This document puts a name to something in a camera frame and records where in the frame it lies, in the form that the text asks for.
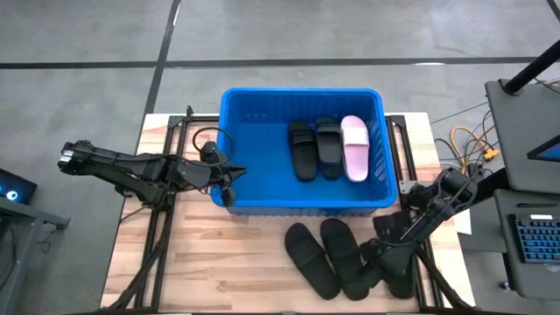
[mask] slipper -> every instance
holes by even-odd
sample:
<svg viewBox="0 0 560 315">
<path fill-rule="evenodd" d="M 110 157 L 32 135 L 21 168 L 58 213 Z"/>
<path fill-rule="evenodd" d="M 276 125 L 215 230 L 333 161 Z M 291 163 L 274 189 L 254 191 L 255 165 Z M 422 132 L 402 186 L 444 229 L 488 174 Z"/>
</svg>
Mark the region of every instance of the slipper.
<svg viewBox="0 0 560 315">
<path fill-rule="evenodd" d="M 343 174 L 342 140 L 340 124 L 334 118 L 319 118 L 317 128 L 318 159 L 321 162 L 321 173 L 328 180 L 338 179 Z"/>
<path fill-rule="evenodd" d="M 409 215 L 402 211 L 374 218 L 374 228 L 375 231 L 378 231 L 377 236 L 390 242 L 398 242 L 401 235 L 409 229 L 411 224 Z M 416 266 L 413 263 L 413 258 L 414 256 L 411 255 L 402 274 L 388 282 L 388 290 L 395 298 L 412 298 L 414 296 L 416 280 L 413 268 L 416 268 Z"/>
<path fill-rule="evenodd" d="M 288 125 L 291 162 L 297 179 L 312 181 L 317 175 L 317 142 L 313 129 L 305 122 L 292 121 Z"/>
<path fill-rule="evenodd" d="M 346 176 L 353 182 L 364 181 L 368 177 L 368 128 L 359 117 L 353 115 L 344 117 L 340 128 Z"/>
<path fill-rule="evenodd" d="M 286 251 L 313 289 L 326 300 L 340 293 L 340 282 L 326 260 L 325 251 L 305 225 L 296 223 L 284 239 Z"/>
<path fill-rule="evenodd" d="M 344 294 L 353 301 L 367 298 L 369 287 L 360 274 L 360 248 L 348 225 L 338 219 L 324 220 L 321 223 L 321 238 Z"/>
</svg>

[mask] concrete floor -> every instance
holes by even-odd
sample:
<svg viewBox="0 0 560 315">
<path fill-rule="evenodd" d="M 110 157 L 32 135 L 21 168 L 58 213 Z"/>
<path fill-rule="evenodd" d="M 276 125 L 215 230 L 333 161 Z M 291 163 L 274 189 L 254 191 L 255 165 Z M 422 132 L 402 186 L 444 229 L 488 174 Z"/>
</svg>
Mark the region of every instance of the concrete floor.
<svg viewBox="0 0 560 315">
<path fill-rule="evenodd" d="M 0 63 L 156 61 L 171 7 L 172 0 L 0 0 Z M 192 0 L 180 6 L 167 59 L 531 57 L 558 40 L 558 22 L 545 0 Z M 167 68 L 154 112 L 187 104 L 217 112 L 221 94 L 236 86 L 366 87 L 381 93 L 387 112 L 425 111 L 434 120 L 485 101 L 486 81 L 524 66 Z M 37 250 L 18 313 L 99 304 L 123 199 L 55 164 L 64 142 L 78 139 L 134 152 L 153 74 L 150 67 L 0 68 L 0 167 L 38 183 L 33 205 L 72 218 L 48 254 Z M 541 79 L 558 77 L 554 65 Z M 434 137 L 474 127 L 486 112 L 434 124 Z M 485 310 L 552 314 L 559 306 L 501 292 L 498 255 L 466 251 L 465 260 Z"/>
</svg>

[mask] wooden tabletop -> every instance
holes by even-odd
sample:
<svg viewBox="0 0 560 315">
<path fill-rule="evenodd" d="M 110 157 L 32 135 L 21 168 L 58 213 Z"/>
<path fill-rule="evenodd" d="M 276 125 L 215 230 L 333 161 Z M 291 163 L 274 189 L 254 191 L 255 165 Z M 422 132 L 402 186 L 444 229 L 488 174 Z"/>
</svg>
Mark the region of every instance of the wooden tabletop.
<svg viewBox="0 0 560 315">
<path fill-rule="evenodd" d="M 425 113 L 406 113 L 409 140 L 418 180 L 432 181 L 439 173 L 438 154 Z M 147 115 L 137 153 L 161 152 L 169 115 Z M 212 123 L 189 124 L 185 157 L 198 159 L 191 138 Z M 397 146 L 406 170 L 400 135 Z M 209 131 L 198 144 L 215 138 Z M 177 138 L 172 148 L 176 147 Z M 127 199 L 122 215 L 140 207 Z M 398 202 L 374 215 L 400 210 Z M 119 227 L 101 306 L 113 303 L 137 273 L 142 261 L 150 210 L 129 217 Z M 284 249 L 284 235 L 296 223 L 304 223 L 319 240 L 324 217 L 236 216 L 216 206 L 207 195 L 183 192 L 178 196 L 171 228 L 171 241 L 160 303 L 161 312 L 413 312 L 417 301 L 394 298 L 380 282 L 369 296 L 350 301 L 344 293 L 334 300 L 321 299 L 294 267 Z M 375 237 L 371 218 L 342 219 L 358 243 Z M 453 220 L 444 222 L 431 236 L 437 267 L 451 287 L 470 305 L 473 294 Z M 146 304 L 151 298 L 149 278 Z M 429 279 L 423 269 L 423 284 L 429 305 L 433 305 Z"/>
</svg>

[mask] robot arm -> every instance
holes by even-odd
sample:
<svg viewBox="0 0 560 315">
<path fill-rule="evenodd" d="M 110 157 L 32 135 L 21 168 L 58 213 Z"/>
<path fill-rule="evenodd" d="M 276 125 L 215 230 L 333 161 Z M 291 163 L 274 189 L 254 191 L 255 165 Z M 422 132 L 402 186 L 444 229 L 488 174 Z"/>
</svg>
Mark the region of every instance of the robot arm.
<svg viewBox="0 0 560 315">
<path fill-rule="evenodd" d="M 220 186 L 224 205 L 229 207 L 235 201 L 231 184 L 246 172 L 244 167 L 230 164 L 214 142 L 200 149 L 199 162 L 172 154 L 133 156 L 81 140 L 64 145 L 58 166 L 66 174 L 103 179 L 122 195 L 133 192 L 147 207 L 166 207 L 175 193 L 209 186 Z"/>
<path fill-rule="evenodd" d="M 417 212 L 413 222 L 402 220 L 403 216 L 408 217 L 405 212 L 374 218 L 378 237 L 360 245 L 362 257 L 366 261 L 361 271 L 364 281 L 370 287 L 374 287 L 381 280 L 390 282 L 401 275 L 410 261 L 410 256 L 419 251 L 420 244 L 430 237 L 442 222 L 470 207 L 476 193 L 477 184 L 452 168 L 443 170 L 429 186 L 415 184 L 406 194 L 406 204 Z M 426 261 L 427 256 L 419 256 L 430 273 L 438 273 L 433 263 Z M 444 290 L 444 294 L 446 291 L 453 294 L 449 285 L 444 285 L 443 288 L 448 289 Z M 449 296 L 448 299 L 454 306 L 468 306 L 457 297 Z"/>
</svg>

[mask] black slipper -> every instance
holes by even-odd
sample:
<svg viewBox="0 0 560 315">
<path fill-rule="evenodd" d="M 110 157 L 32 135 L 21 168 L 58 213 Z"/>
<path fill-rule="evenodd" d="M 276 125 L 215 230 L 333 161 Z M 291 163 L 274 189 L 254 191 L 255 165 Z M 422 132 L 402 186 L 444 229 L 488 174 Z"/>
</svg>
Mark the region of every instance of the black slipper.
<svg viewBox="0 0 560 315">
<path fill-rule="evenodd" d="M 316 121 L 315 127 L 321 172 L 325 179 L 335 180 L 344 173 L 340 122 L 331 117 L 323 117 Z"/>
<path fill-rule="evenodd" d="M 367 298 L 369 288 L 360 276 L 360 248 L 348 225 L 337 219 L 324 220 L 321 223 L 321 238 L 344 294 L 353 301 Z"/>
<path fill-rule="evenodd" d="M 312 181 L 317 175 L 317 141 L 313 129 L 305 122 L 293 121 L 288 125 L 291 162 L 300 181 Z"/>
<path fill-rule="evenodd" d="M 412 261 L 413 258 L 414 256 L 412 255 L 404 274 L 396 277 L 393 281 L 388 283 L 388 291 L 391 292 L 395 298 L 408 299 L 414 297 L 416 280 L 414 279 L 414 272 L 412 271 L 413 268 L 415 268 Z"/>
<path fill-rule="evenodd" d="M 375 231 L 378 231 L 378 237 L 383 237 L 390 242 L 398 242 L 401 235 L 409 229 L 411 224 L 410 217 L 405 212 L 374 218 L 374 227 Z M 388 282 L 388 290 L 395 298 L 412 298 L 414 296 L 416 280 L 413 268 L 416 267 L 413 263 L 413 257 L 413 255 L 410 256 L 409 264 L 404 272 Z"/>
<path fill-rule="evenodd" d="M 292 225 L 284 243 L 291 260 L 313 289 L 326 300 L 336 298 L 340 293 L 339 279 L 307 227 L 301 223 Z"/>
</svg>

